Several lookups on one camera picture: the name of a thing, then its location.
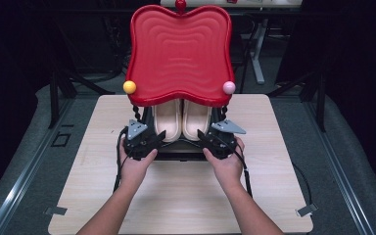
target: yellow ball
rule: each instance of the yellow ball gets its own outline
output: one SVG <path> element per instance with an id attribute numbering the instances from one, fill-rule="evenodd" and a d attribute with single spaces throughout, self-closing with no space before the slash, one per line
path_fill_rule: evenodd
<path id="1" fill-rule="evenodd" d="M 126 81 L 123 84 L 123 90 L 126 94 L 133 94 L 136 91 L 136 84 L 133 81 Z"/>

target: wooden board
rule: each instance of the wooden board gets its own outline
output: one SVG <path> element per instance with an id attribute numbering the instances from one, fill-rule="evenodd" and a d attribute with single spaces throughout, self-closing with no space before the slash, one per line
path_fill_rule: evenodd
<path id="1" fill-rule="evenodd" d="M 127 96 L 100 97 L 84 134 L 58 207 L 51 234 L 76 233 L 112 195 L 119 132 L 133 118 Z M 310 217 L 270 101 L 265 95 L 234 95 L 227 118 L 240 135 L 255 201 L 284 232 L 309 232 Z M 135 195 L 120 233 L 239 233 L 235 216 L 208 162 L 155 161 Z"/>

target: dark background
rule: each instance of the dark background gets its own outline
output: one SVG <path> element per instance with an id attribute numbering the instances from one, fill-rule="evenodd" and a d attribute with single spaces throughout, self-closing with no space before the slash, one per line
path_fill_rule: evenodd
<path id="1" fill-rule="evenodd" d="M 46 18 L 32 19 L 24 11 L 24 6 L 103 7 L 92 0 L 66 2 L 0 1 L 0 178 L 34 114 L 37 105 L 34 94 L 49 84 L 55 64 L 72 71 L 120 70 L 123 48 L 112 45 L 103 30 L 106 22 L 100 18 L 63 17 L 53 24 Z M 116 1 L 106 6 L 136 8 L 157 2 Z M 353 1 L 306 0 L 303 11 L 338 11 L 347 16 L 339 21 L 295 22 L 277 80 L 294 80 L 312 71 L 331 49 L 331 40 L 342 42 L 325 73 L 327 94 L 352 127 L 376 173 L 376 1 L 361 0 L 354 5 Z M 123 45 L 126 24 L 126 21 L 120 23 Z M 64 41 L 63 33 L 72 40 Z M 74 55 L 69 43 L 83 51 L 81 58 Z"/>

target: red wavy lid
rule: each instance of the red wavy lid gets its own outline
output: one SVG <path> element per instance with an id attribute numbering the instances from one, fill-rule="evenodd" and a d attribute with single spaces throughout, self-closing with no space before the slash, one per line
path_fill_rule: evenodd
<path id="1" fill-rule="evenodd" d="M 216 6 L 174 13 L 148 5 L 131 20 L 132 55 L 126 80 L 136 84 L 131 103 L 148 107 L 172 99 L 221 107 L 231 95 L 224 82 L 234 82 L 229 57 L 230 17 Z"/>

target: forearm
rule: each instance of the forearm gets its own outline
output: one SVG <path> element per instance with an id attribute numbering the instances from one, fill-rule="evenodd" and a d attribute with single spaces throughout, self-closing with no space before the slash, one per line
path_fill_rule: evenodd
<path id="1" fill-rule="evenodd" d="M 118 234 L 136 191 L 135 186 L 120 185 L 78 234 Z"/>
<path id="2" fill-rule="evenodd" d="M 242 234 L 283 234 L 264 213 L 241 183 L 223 188 L 236 216 Z"/>

